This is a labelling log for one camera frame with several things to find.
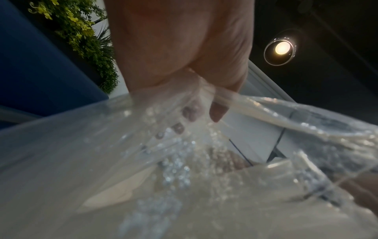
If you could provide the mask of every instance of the black ceiling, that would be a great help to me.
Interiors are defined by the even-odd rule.
[[[257,0],[250,59],[297,102],[378,124],[377,7],[373,0]],[[263,50],[286,29],[302,35],[297,55],[271,66]]]

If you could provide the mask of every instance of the plastic wrap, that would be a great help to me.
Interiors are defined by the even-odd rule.
[[[210,120],[212,101],[228,120]],[[265,163],[236,115],[284,130],[287,158]],[[0,238],[376,238],[372,211],[338,186],[377,166],[377,136],[187,73],[2,131]]]

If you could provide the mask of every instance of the blue surface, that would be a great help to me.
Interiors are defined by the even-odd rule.
[[[7,0],[0,32],[0,105],[49,116],[108,99]]]

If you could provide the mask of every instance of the hanging plant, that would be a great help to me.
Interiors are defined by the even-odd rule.
[[[42,14],[54,21],[59,27],[55,31],[72,49],[90,65],[94,66],[104,79],[100,88],[110,93],[118,84],[118,75],[114,66],[114,50],[111,45],[108,28],[95,35],[91,14],[104,19],[104,10],[95,0],[42,0],[30,2],[29,12]]]

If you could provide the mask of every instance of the light bulb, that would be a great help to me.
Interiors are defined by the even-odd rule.
[[[275,51],[278,55],[283,55],[288,53],[290,50],[290,44],[286,41],[277,44]]]

